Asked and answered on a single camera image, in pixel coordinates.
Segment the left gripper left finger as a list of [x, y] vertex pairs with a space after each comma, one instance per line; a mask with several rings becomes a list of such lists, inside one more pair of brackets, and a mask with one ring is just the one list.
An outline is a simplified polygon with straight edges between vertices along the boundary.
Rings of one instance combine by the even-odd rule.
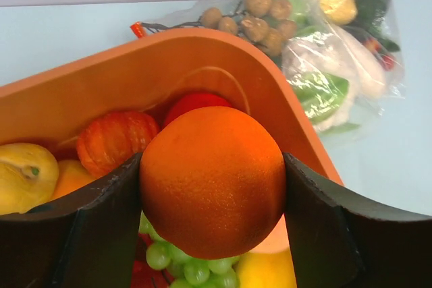
[[2, 216], [1, 286], [129, 287], [140, 159], [27, 213]]

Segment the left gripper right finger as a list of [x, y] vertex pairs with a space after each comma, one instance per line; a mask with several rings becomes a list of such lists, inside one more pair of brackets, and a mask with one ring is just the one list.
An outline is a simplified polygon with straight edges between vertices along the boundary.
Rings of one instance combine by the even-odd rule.
[[353, 192], [284, 154], [298, 287], [430, 287], [431, 217]]

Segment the orange fake pumpkin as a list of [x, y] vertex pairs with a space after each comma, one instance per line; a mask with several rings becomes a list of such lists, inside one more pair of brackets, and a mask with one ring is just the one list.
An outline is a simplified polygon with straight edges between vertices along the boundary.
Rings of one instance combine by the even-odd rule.
[[143, 152], [159, 133], [153, 117], [139, 111], [114, 111], [94, 119], [78, 136], [76, 150], [82, 165], [96, 178]]

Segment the fake orange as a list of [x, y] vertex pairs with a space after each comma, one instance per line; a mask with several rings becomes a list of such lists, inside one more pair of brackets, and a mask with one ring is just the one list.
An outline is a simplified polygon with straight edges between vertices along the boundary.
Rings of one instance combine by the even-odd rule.
[[280, 220], [286, 169], [259, 122], [205, 107], [172, 121], [147, 146], [140, 190], [163, 239], [195, 258], [227, 258], [259, 245]]

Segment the red fake apple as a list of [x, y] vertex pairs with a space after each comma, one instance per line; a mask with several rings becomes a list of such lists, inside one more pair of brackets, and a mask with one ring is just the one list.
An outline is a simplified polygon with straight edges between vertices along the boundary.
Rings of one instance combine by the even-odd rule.
[[191, 92], [185, 94], [169, 108], [163, 121], [163, 127], [166, 127], [174, 119], [191, 110], [216, 106], [232, 107], [232, 104], [223, 97], [210, 92]]

